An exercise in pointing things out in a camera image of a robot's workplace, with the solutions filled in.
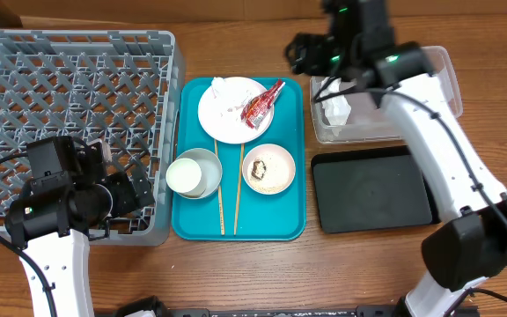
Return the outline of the white napkin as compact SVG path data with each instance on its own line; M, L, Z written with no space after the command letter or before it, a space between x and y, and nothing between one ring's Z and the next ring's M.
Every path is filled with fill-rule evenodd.
M253 80L245 77L214 77L211 89L218 116L231 121L239 120L243 109L257 93Z
M340 78L332 79L327 77L321 84L322 92L320 93L320 97L326 97L328 94L339 92L341 82L342 80ZM343 95L337 96L328 100L323 100L321 102L321 107L331 126L332 133L334 136L339 136L351 112L351 106L348 101Z

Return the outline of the red snack wrapper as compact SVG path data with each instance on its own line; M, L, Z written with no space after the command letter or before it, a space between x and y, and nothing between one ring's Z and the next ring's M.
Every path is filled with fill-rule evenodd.
M240 119L251 129L258 129L264 118L272 110L277 98L281 94L285 83L278 79L267 91L251 99L243 108Z

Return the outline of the grey bowl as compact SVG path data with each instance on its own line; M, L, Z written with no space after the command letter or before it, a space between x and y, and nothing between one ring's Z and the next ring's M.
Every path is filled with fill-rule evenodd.
M203 199L213 195L217 191L223 176L222 164L217 155L203 148L194 148L184 151L177 157L177 160L181 159L191 159L201 168L204 190L200 194L183 191L177 191L177 193L188 199Z

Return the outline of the small white bowl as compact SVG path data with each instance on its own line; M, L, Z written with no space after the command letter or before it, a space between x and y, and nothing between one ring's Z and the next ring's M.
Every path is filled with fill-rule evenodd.
M262 159L267 171L262 180L251 176L253 162ZM276 195L293 182L296 164L291 154L277 144L261 144L250 150L243 160L242 177L247 186L262 195Z

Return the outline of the brown food scrap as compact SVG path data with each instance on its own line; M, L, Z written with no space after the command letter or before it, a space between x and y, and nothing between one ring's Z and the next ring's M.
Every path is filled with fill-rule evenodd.
M263 179L265 173L267 171L266 165L262 159L256 159L253 162L253 167L251 171L251 176L256 179L257 181L260 181Z

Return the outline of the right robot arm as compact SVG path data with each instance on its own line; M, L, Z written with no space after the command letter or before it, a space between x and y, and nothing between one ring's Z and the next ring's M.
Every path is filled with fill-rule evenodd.
M451 113L421 46L397 43L382 1L327 0L325 35L299 33L284 53L295 74L349 82L401 130L442 226L422 242L426 273L395 316L451 316L507 267L507 189Z

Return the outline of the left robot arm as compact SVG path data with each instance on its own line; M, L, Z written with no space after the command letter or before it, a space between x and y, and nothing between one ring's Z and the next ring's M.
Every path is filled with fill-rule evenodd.
M24 253L36 316L92 316L89 285L91 227L152 204L151 184L140 168L105 178L67 171L42 172L32 193L12 203L5 219L11 243Z

